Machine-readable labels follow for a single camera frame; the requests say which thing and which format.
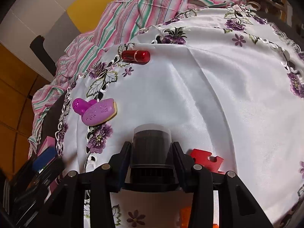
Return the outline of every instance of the red capsule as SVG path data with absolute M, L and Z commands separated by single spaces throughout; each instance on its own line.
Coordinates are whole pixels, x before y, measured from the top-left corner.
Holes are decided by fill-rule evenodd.
M 150 53 L 146 50 L 125 50 L 121 53 L 122 59 L 125 61 L 148 63 L 150 61 Z

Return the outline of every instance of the pink striped fabric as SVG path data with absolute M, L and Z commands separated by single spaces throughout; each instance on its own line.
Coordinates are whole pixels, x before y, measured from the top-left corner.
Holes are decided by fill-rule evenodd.
M 97 28 L 80 34 L 66 48 L 66 54 L 56 63 L 57 72 L 50 85 L 38 90 L 32 106 L 35 114 L 32 136 L 28 139 L 32 152 L 36 153 L 40 143 L 43 119 L 74 82 L 78 74 L 84 73 L 107 52 L 109 47 L 128 42 L 135 33 L 151 25 L 157 25 L 174 18 L 179 12 L 192 8 L 216 5 L 220 3 L 240 3 L 241 0 L 115 0 L 108 4 Z

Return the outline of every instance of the clear plastic lid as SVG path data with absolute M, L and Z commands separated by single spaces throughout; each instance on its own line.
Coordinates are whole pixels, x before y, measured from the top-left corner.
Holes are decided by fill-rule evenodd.
M 159 124 L 134 129 L 130 167 L 173 168 L 171 131 Z

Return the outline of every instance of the purple plastic case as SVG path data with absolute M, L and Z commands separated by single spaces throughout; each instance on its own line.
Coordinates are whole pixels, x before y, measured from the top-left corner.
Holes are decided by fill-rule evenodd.
M 89 102 L 77 98 L 72 107 L 76 113 L 81 115 L 82 122 L 87 126 L 96 126 L 111 119 L 117 113 L 117 106 L 112 98 L 97 102 L 95 99 Z

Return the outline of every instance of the red foam puzzle piece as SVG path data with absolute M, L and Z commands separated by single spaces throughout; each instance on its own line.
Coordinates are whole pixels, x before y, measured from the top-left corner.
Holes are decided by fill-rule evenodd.
M 196 164 L 200 164 L 212 172 L 224 174 L 224 172 L 218 170 L 224 159 L 219 156 L 216 156 L 215 162 L 212 162 L 208 159 L 208 157 L 210 157 L 211 155 L 211 152 L 199 149 L 193 149 L 192 153 L 190 154 L 190 156 L 195 159 Z

